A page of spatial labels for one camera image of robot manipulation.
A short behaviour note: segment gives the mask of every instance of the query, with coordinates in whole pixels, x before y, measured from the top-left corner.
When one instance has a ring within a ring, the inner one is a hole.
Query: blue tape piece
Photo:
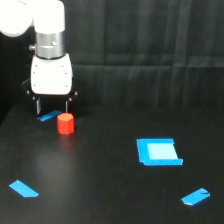
[[[195,205],[198,202],[204,200],[205,198],[208,198],[210,196],[210,193],[206,191],[205,189],[201,188],[188,196],[182,198],[181,200],[185,205]]]
[[[173,139],[137,139],[139,162],[146,166],[181,166],[183,164],[183,159],[150,159],[147,146],[150,143],[174,144],[174,141]]]
[[[49,113],[49,114],[43,115],[42,117],[38,117],[38,119],[39,119],[40,121],[46,121],[46,120],[48,120],[48,119],[50,119],[50,118],[52,118],[52,117],[55,117],[55,116],[57,116],[57,115],[59,115],[59,114],[61,114],[61,111],[55,110],[55,111],[52,111],[52,112]]]
[[[143,164],[146,166],[182,166],[183,159],[149,159]]]
[[[148,139],[138,139],[140,141],[142,141],[143,143],[145,144],[150,144],[150,143],[158,143],[158,144],[161,144],[161,143],[170,143],[170,144],[174,144],[174,141],[172,138],[148,138]]]
[[[22,183],[19,180],[10,184],[9,187],[11,187],[14,191],[18,192],[24,198],[37,197],[39,195],[37,192],[29,188],[28,186],[26,186],[24,183]]]

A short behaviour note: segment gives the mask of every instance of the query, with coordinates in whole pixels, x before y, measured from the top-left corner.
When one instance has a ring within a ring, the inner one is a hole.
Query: black table
[[[136,139],[173,138],[183,166],[139,163]],[[86,108],[76,132],[13,106],[0,127],[0,223],[224,223],[224,109]],[[39,193],[23,198],[20,180]],[[190,207],[199,188],[211,197]]]

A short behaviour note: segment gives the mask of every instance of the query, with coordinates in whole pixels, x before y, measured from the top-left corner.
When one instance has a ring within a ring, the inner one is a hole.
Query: black backdrop
[[[64,0],[85,105],[223,106],[222,0]],[[1,111],[25,102],[33,29],[0,34]]]

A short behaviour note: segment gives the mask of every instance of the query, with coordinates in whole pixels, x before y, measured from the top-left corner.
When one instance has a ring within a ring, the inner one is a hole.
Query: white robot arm
[[[65,52],[64,14],[64,5],[58,0],[0,0],[0,32],[17,37],[34,26],[36,44],[30,46],[30,50],[35,50],[29,80],[31,89],[26,91],[34,93],[37,114],[41,110],[41,94],[68,95],[68,101],[72,101],[73,94],[77,95],[70,58]]]

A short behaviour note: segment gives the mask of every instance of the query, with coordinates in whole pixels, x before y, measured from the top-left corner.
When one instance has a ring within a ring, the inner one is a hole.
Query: red block
[[[75,121],[72,114],[58,115],[58,132],[62,135],[69,135],[74,132]]]

